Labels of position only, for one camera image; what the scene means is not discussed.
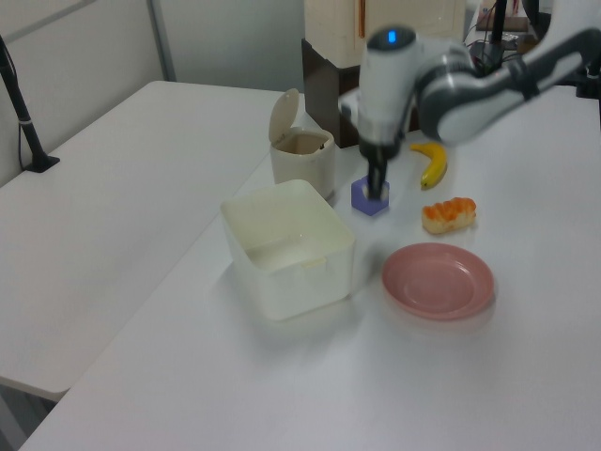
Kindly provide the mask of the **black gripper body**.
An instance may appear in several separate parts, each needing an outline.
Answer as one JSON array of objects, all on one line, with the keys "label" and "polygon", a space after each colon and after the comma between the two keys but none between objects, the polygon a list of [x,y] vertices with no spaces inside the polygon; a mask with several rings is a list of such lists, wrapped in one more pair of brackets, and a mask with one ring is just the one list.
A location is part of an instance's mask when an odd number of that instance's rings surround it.
[{"label": "black gripper body", "polygon": [[359,137],[359,151],[368,162],[393,160],[400,152],[403,136],[396,136],[390,143],[374,143]]}]

